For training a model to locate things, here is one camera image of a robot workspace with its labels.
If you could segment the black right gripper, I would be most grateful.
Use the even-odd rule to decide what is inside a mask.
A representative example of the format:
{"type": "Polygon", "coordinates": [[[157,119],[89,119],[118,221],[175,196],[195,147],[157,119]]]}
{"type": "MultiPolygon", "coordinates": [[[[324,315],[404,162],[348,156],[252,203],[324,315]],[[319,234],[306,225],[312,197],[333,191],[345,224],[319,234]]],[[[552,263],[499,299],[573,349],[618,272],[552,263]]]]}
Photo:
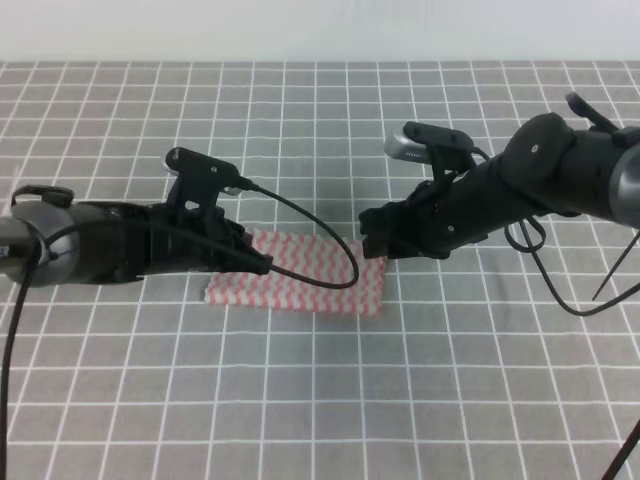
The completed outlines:
{"type": "Polygon", "coordinates": [[[446,259],[505,225],[505,181],[496,168],[478,167],[461,179],[424,181],[404,200],[359,214],[367,259],[446,259]]]}

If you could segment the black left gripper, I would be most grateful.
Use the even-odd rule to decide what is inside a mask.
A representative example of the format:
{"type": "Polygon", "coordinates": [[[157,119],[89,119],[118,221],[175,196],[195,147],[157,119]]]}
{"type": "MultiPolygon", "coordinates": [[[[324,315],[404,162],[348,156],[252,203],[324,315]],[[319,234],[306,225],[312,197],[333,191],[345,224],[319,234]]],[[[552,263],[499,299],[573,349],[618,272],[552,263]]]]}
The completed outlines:
{"type": "Polygon", "coordinates": [[[124,228],[124,264],[119,272],[123,278],[188,271],[266,275],[271,270],[273,258],[253,249],[252,237],[245,228],[225,219],[219,207],[188,210],[167,204],[126,206],[119,215],[125,221],[163,225],[181,232],[124,228]],[[225,246],[214,248],[193,242],[186,238],[188,234],[225,246]]]}

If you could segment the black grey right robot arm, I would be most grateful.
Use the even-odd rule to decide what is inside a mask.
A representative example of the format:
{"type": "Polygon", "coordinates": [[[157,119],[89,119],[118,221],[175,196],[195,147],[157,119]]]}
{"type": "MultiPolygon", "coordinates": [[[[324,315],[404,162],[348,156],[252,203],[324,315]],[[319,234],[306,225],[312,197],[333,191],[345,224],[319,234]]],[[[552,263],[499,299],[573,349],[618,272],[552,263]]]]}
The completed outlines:
{"type": "Polygon", "coordinates": [[[638,128],[617,127],[575,92],[567,102],[591,121],[589,129],[574,130],[556,113],[540,114],[482,163],[466,133],[407,122],[387,138],[385,154],[427,164],[433,177],[406,199],[360,214],[365,257],[446,259],[503,227],[549,214],[586,214],[638,228],[638,128]]]}

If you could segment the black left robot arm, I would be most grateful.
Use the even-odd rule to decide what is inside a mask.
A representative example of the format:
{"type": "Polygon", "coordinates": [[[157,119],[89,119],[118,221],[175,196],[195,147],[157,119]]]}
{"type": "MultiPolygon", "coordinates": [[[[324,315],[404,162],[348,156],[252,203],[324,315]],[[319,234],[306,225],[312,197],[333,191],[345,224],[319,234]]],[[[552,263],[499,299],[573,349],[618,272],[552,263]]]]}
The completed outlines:
{"type": "Polygon", "coordinates": [[[1,271],[21,282],[35,256],[35,287],[128,284],[185,272],[265,275],[272,259],[251,241],[215,204],[189,210],[174,198],[77,202],[67,188],[25,185],[1,220],[1,271]]]}

